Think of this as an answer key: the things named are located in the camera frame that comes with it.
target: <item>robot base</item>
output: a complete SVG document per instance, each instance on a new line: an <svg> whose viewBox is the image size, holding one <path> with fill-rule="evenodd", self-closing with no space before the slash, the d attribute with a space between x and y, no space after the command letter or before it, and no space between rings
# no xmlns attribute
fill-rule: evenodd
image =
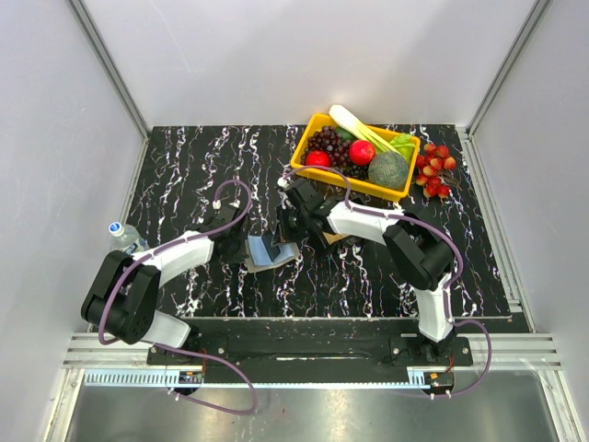
<svg viewBox="0 0 589 442"><path fill-rule="evenodd" d="M468 338L448 336L434 343L423 336L394 337L389 340L393 366L472 366Z"/></svg>

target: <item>metal floor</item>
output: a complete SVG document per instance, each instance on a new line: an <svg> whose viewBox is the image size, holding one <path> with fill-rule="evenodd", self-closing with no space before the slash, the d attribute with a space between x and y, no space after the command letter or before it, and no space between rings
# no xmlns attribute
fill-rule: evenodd
<svg viewBox="0 0 589 442"><path fill-rule="evenodd" d="M475 377L460 372L458 387ZM197 391L247 408L247 390ZM164 390L83 387L68 441L556 441L538 378L492 372L464 397L431 402L393 390L260 390L254 417L219 413Z"/></svg>

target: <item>black marble tabletop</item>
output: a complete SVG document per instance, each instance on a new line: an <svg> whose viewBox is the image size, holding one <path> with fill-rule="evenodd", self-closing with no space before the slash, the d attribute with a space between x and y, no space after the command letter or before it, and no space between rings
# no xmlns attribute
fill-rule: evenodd
<svg viewBox="0 0 589 442"><path fill-rule="evenodd" d="M419 136L422 142L447 145L458 167L460 190L441 202L422 196L413 184L404 207L422 205L462 250L465 271L452 290L455 316L509 316L497 263L463 158L451 125L385 125ZM251 234L272 228L280 202L275 183L288 163L305 126L180 126L154 128L128 222L153 247L194 228L211 210L214 191L225 180L250 185ZM341 189L316 183L326 194ZM244 199L238 189L229 200ZM367 204L393 207L367 198ZM369 242L342 242L319 259L303 242L298 260L275 270L248 273L244 264L211 262L170 281L158 307L184 317L410 317L417 315L412 289L397 281L388 252Z"/></svg>

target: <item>red apple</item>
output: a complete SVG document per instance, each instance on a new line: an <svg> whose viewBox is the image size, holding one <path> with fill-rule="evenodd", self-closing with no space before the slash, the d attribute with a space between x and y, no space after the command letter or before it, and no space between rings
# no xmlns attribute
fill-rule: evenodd
<svg viewBox="0 0 589 442"><path fill-rule="evenodd" d="M356 140L350 146L350 160L357 166L366 166L376 157L376 149L372 143Z"/></svg>

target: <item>yellow plastic tray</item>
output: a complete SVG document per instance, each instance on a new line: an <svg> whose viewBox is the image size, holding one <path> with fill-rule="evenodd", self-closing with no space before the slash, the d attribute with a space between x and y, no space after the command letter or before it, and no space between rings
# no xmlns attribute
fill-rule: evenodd
<svg viewBox="0 0 589 442"><path fill-rule="evenodd" d="M309 124L305 129L305 132L303 133L303 138L301 138L301 141L299 142L298 146L296 147L296 150L294 151L293 157L291 158L291 167L293 169L303 167L303 164L301 164L301 157L306 151L306 140L309 136L314 134L316 131L321 130L323 126L335 127L336 125L337 124L328 115L325 115L323 113L314 114L311 117L311 120L309 121ZM399 135L398 132L388 131L386 129L381 129L379 127L368 127L387 141L391 141L393 138ZM405 183L405 187L403 188L403 190L393 191L392 189L377 186L368 181L360 181L355 180L353 178L349 178L350 184L352 185L352 189L354 191L368 193L369 195L373 195L378 198L384 198L385 200L390 201L398 201L401 198L407 196L409 194L409 187L411 186L413 170L415 169L415 161L417 160L417 156L420 153L421 140L417 136L412 136L411 142L415 144L415 149L413 150L413 156L409 164L409 176L407 178L407 182ZM313 180L327 182L329 184L333 184L334 186L346 187L345 181L340 176L336 175L335 173L327 172L325 170L305 169L296 172L296 174L302 177L312 178Z"/></svg>

